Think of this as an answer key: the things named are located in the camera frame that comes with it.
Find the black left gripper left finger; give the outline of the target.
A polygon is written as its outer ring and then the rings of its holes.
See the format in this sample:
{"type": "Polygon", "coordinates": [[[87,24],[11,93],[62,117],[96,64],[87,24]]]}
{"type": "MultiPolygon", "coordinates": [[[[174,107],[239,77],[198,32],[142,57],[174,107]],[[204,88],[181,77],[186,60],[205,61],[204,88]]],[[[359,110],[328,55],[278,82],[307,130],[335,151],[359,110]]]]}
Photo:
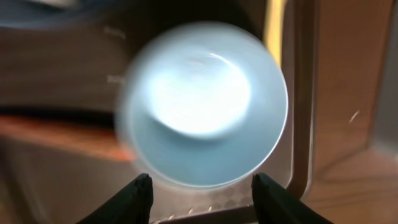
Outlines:
{"type": "Polygon", "coordinates": [[[77,224],[148,224],[152,205],[152,178],[140,174],[77,224]]]}

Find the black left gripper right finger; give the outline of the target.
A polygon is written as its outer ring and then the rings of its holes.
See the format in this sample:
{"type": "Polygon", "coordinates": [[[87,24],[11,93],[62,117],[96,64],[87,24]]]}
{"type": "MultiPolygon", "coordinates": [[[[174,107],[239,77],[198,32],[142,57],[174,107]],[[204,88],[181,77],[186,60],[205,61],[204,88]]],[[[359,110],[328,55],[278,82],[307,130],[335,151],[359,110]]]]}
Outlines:
{"type": "Polygon", "coordinates": [[[331,224],[264,173],[253,175],[251,187],[259,224],[331,224]]]}

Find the grey dishwasher rack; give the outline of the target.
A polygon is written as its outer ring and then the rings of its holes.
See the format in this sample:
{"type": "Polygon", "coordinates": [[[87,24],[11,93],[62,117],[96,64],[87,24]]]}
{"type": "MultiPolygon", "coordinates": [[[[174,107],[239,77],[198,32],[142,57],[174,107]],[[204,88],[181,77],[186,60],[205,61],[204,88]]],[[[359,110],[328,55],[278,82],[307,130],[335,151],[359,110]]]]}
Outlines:
{"type": "Polygon", "coordinates": [[[372,145],[397,154],[397,1],[394,1],[372,145]]]}

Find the orange carrot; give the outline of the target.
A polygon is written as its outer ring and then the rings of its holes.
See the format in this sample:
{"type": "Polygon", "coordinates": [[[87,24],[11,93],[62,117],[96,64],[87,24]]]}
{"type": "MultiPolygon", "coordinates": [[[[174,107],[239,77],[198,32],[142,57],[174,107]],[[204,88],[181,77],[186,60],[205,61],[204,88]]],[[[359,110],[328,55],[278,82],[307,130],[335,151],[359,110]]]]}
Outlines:
{"type": "Polygon", "coordinates": [[[22,116],[1,116],[1,136],[101,159],[132,161],[137,158],[108,128],[22,116]]]}

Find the brown serving tray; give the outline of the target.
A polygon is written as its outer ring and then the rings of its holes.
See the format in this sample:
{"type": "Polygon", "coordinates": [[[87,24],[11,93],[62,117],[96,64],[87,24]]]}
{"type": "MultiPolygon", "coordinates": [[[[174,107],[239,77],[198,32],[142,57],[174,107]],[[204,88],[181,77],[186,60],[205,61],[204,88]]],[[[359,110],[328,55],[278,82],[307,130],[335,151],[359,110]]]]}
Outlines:
{"type": "MultiPolygon", "coordinates": [[[[120,94],[139,52],[179,26],[219,22],[263,42],[267,1],[120,1],[101,18],[41,29],[1,27],[1,116],[63,121],[115,132],[120,94]]],[[[295,1],[285,5],[280,69],[289,97],[284,132],[249,175],[217,188],[170,185],[132,161],[85,156],[1,136],[1,169],[25,223],[76,223],[137,177],[153,181],[150,222],[250,223],[258,172],[287,187],[294,177],[295,1]]]]}

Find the yellow plastic spoon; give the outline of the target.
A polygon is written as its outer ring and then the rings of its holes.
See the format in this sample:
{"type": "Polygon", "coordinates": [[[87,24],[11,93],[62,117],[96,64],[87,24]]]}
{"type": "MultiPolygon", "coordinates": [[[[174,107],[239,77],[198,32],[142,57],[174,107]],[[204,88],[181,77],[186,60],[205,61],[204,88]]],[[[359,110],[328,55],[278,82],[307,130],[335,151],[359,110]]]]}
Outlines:
{"type": "Polygon", "coordinates": [[[287,0],[267,0],[264,19],[263,42],[278,66],[282,60],[282,34],[287,0]]]}

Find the dark blue plate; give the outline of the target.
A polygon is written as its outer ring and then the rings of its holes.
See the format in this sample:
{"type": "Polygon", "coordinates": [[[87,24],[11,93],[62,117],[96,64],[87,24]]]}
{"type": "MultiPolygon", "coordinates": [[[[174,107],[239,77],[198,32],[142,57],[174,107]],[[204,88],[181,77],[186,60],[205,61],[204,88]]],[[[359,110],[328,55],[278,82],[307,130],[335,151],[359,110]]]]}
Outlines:
{"type": "Polygon", "coordinates": [[[38,1],[1,0],[1,27],[41,29],[67,26],[103,17],[120,1],[77,1],[70,7],[58,7],[38,1]]]}

